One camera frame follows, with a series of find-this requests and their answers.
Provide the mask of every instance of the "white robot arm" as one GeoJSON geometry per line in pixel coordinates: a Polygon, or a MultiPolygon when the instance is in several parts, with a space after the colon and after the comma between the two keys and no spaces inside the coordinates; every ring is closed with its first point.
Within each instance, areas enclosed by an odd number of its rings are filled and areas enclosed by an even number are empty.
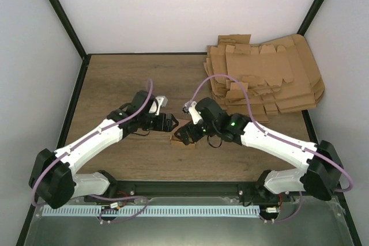
{"type": "Polygon", "coordinates": [[[192,122],[179,128],[175,136],[185,145],[196,142],[206,135],[210,137],[216,135],[226,142],[235,142],[265,151],[295,167],[279,172],[270,170],[263,172],[258,182],[270,193],[307,191],[322,200],[330,200],[332,197],[341,172],[307,151],[309,149],[319,152],[342,166],[332,144],[322,141],[316,145],[300,141],[254,123],[249,117],[239,113],[228,115],[210,98],[202,99],[199,103],[186,103],[183,110],[191,115],[192,122]],[[286,141],[300,145],[301,148],[296,148],[286,141]]]}
{"type": "Polygon", "coordinates": [[[115,179],[107,172],[100,171],[94,174],[77,174],[77,172],[105,148],[121,141],[129,134],[134,134],[139,128],[145,131],[170,132],[178,126],[178,121],[172,114],[160,113],[160,108],[165,107],[168,102],[165,96],[151,96],[146,107],[136,117],[118,124],[122,119],[135,113],[147,96],[147,92],[138,92],[131,103],[112,111],[96,128],[80,139],[54,152],[47,149],[41,151],[36,157],[29,185],[33,188],[45,168],[67,153],[37,187],[36,193],[46,203],[56,209],[69,199],[78,196],[114,194],[111,190],[114,190],[115,179]]]}

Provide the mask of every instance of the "purple cable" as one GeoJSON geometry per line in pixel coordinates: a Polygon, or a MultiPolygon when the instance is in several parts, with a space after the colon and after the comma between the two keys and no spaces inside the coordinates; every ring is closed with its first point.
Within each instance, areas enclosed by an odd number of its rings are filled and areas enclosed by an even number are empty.
{"type": "MultiPolygon", "coordinates": [[[[128,221],[128,220],[131,220],[131,219],[133,219],[133,218],[135,218],[135,217],[137,217],[138,215],[140,215],[141,213],[143,213],[144,212],[144,210],[146,210],[146,208],[148,207],[148,203],[149,203],[149,201],[148,201],[148,199],[146,198],[146,197],[144,197],[144,196],[128,196],[128,197],[121,197],[121,198],[106,198],[106,197],[101,197],[101,196],[98,196],[98,195],[94,195],[94,194],[92,194],[92,195],[90,195],[91,197],[94,197],[94,198],[96,198],[96,199],[99,199],[99,200],[104,200],[104,201],[111,201],[112,199],[114,199],[114,201],[124,201],[124,200],[130,200],[130,199],[144,199],[144,200],[146,200],[145,201],[145,205],[144,205],[144,207],[141,209],[141,210],[139,210],[137,213],[135,213],[135,214],[133,214],[132,216],[130,216],[130,217],[127,217],[127,218],[124,218],[124,219],[121,219],[121,220],[113,220],[113,221],[110,221],[110,223],[121,223],[121,222],[125,222],[125,221],[128,221]]],[[[113,210],[113,211],[115,211],[115,209],[106,209],[106,210],[102,210],[101,211],[101,213],[99,214],[99,220],[102,222],[102,221],[106,221],[106,220],[103,220],[102,218],[101,218],[101,216],[104,214],[104,213],[106,213],[106,212],[108,212],[108,211],[110,211],[110,210],[113,210]]]]}
{"type": "MultiPolygon", "coordinates": [[[[195,91],[195,93],[194,93],[194,96],[191,98],[191,100],[188,102],[188,104],[187,104],[187,109],[189,108],[189,106],[191,105],[191,103],[194,101],[194,99],[195,99],[195,97],[196,97],[196,95],[197,95],[197,93],[199,92],[199,90],[202,88],[202,86],[208,81],[208,80],[210,80],[211,78],[214,78],[214,77],[226,77],[226,78],[229,78],[229,79],[231,79],[231,80],[233,80],[233,81],[235,81],[239,86],[240,86],[240,88],[241,88],[241,90],[243,91],[243,94],[244,94],[244,96],[245,96],[245,99],[246,99],[246,102],[247,102],[247,109],[248,109],[248,114],[250,115],[250,118],[251,118],[251,120],[252,120],[252,122],[255,124],[255,126],[261,131],[261,132],[263,132],[264,134],[265,134],[265,131],[264,131],[264,129],[260,126],[260,124],[254,119],[254,116],[253,116],[253,113],[251,112],[251,107],[250,107],[250,100],[248,99],[248,95],[247,95],[247,93],[246,93],[246,91],[245,91],[245,89],[244,89],[244,87],[242,86],[242,84],[238,81],[238,80],[236,80],[236,79],[234,79],[233,77],[231,77],[231,76],[228,76],[228,75],[225,75],[225,74],[215,74],[215,75],[211,75],[211,76],[209,76],[208,78],[206,78],[205,80],[203,80],[202,82],[201,82],[201,84],[198,86],[198,88],[196,89],[196,91],[195,91]]],[[[274,138],[274,139],[276,139],[276,140],[278,140],[278,141],[281,141],[281,142],[284,142],[284,143],[286,143],[286,144],[288,144],[288,145],[291,145],[291,146],[293,146],[293,147],[296,147],[296,148],[299,148],[299,149],[301,149],[302,148],[302,146],[301,145],[298,145],[298,144],[296,144],[296,143],[293,143],[293,142],[291,142],[291,141],[288,141],[288,140],[286,140],[286,139],[283,139],[283,138],[280,138],[280,137],[278,137],[278,136],[276,136],[276,135],[273,135],[273,134],[269,134],[269,133],[267,133],[267,135],[268,136],[270,136],[271,138],[274,138]]],[[[325,156],[323,156],[322,154],[320,154],[320,153],[318,153],[318,152],[315,152],[315,151],[313,151],[313,150],[310,150],[310,149],[308,149],[308,148],[305,148],[305,151],[308,151],[309,153],[311,153],[311,154],[313,154],[313,155],[315,155],[315,156],[317,156],[317,157],[319,157],[319,158],[321,158],[322,160],[324,160],[324,161],[326,161],[326,162],[328,162],[330,165],[332,165],[333,167],[335,167],[337,170],[339,170],[346,178],[347,178],[347,180],[348,180],[348,187],[347,188],[344,188],[344,189],[341,189],[341,188],[336,188],[335,189],[335,191],[337,191],[337,192],[347,192],[347,191],[350,191],[352,188],[353,188],[353,180],[352,180],[352,178],[350,177],[350,175],[342,168],[342,167],[340,167],[338,164],[336,164],[334,161],[332,161],[332,160],[330,160],[329,158],[327,158],[327,157],[325,157],[325,156]]]]}
{"type": "MultiPolygon", "coordinates": [[[[301,210],[301,207],[302,207],[302,202],[303,202],[302,192],[299,191],[299,194],[300,194],[300,203],[299,203],[298,209],[294,213],[292,213],[290,216],[288,216],[286,218],[283,218],[283,219],[280,219],[280,220],[275,220],[274,223],[282,223],[282,222],[285,222],[287,220],[292,219],[293,217],[296,216],[297,213],[299,213],[299,211],[301,210]]],[[[263,216],[261,216],[261,215],[259,215],[259,218],[261,220],[263,220],[264,222],[266,221],[266,219],[264,219],[263,216]]]]}
{"type": "MultiPolygon", "coordinates": [[[[153,82],[152,82],[152,79],[148,79],[148,82],[150,84],[150,89],[149,89],[149,93],[148,93],[148,96],[146,97],[143,105],[135,112],[133,113],[132,115],[128,116],[127,118],[124,118],[118,122],[115,122],[113,124],[110,124],[104,128],[101,128],[102,131],[105,131],[105,130],[108,130],[109,128],[111,127],[114,127],[114,126],[117,126],[123,122],[126,122],[132,118],[134,118],[136,115],[138,115],[147,105],[147,103],[149,102],[150,100],[150,97],[151,97],[151,94],[152,94],[152,89],[153,89],[153,82]]],[[[86,141],[88,141],[90,138],[94,137],[95,135],[97,135],[99,132],[96,131],[96,132],[93,132],[91,135],[85,137],[84,139],[82,139],[81,141],[79,141],[78,143],[76,143],[73,147],[70,148],[70,151],[72,152],[73,150],[75,150],[76,148],[78,148],[79,146],[81,146],[83,143],[85,143],[86,141]]],[[[37,180],[35,181],[34,185],[33,185],[33,188],[32,188],[32,193],[31,193],[31,204],[34,206],[34,207],[39,207],[39,206],[43,206],[45,205],[45,203],[36,203],[35,201],[35,195],[36,195],[36,191],[37,191],[37,188],[39,187],[42,179],[45,177],[45,175],[51,170],[51,168],[53,168],[55,166],[55,164],[57,164],[58,162],[60,162],[61,159],[63,159],[65,156],[68,155],[68,152],[65,152],[64,154],[62,154],[60,157],[58,157],[56,160],[54,160],[41,174],[40,176],[37,178],[37,180]]],[[[116,199],[114,198],[106,198],[107,201],[115,201],[116,199]]]]}

